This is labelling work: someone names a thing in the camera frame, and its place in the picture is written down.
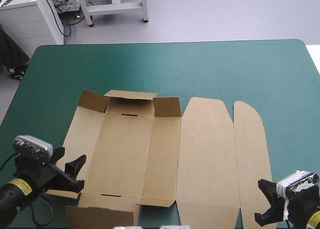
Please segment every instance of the yellow label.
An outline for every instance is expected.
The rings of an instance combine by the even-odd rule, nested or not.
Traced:
[[[8,183],[17,186],[23,192],[23,194],[25,196],[28,196],[30,193],[32,193],[31,186],[26,181],[24,181],[20,178],[15,178],[15,179],[9,181]]]
[[[310,226],[316,228],[316,226],[319,224],[319,222],[320,222],[320,210],[317,211],[316,213],[314,213],[314,214],[310,217],[310,219],[309,219],[309,221],[308,221],[308,224],[309,224]]]

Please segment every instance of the white cabinet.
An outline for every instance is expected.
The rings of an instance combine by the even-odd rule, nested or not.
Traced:
[[[64,32],[57,11],[48,0],[59,28]],[[31,58],[37,47],[62,45],[64,37],[59,32],[54,16],[46,0],[13,0],[0,7],[0,24],[3,30]]]

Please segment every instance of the person's leg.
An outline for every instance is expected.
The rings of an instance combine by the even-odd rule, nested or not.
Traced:
[[[27,54],[0,27],[0,63],[6,66],[10,77],[21,80],[29,60]]]

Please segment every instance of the black shoe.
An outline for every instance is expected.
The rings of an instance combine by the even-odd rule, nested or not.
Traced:
[[[28,66],[27,65],[21,65],[21,66],[17,66],[15,68],[12,68],[12,69],[8,69],[7,68],[7,71],[9,73],[9,76],[12,78],[12,79],[16,79],[16,80],[19,80],[21,81],[22,78],[24,77],[25,75],[25,72],[27,70]]]

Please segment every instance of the white table frame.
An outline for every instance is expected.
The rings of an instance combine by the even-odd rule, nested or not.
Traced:
[[[110,15],[121,14],[128,12],[142,12],[143,21],[148,22],[147,0],[141,2],[127,2],[121,3],[121,0],[112,0],[112,4],[103,5],[89,5],[88,0],[79,0],[81,8],[84,13],[85,20],[89,26],[93,26],[93,16],[96,15]]]

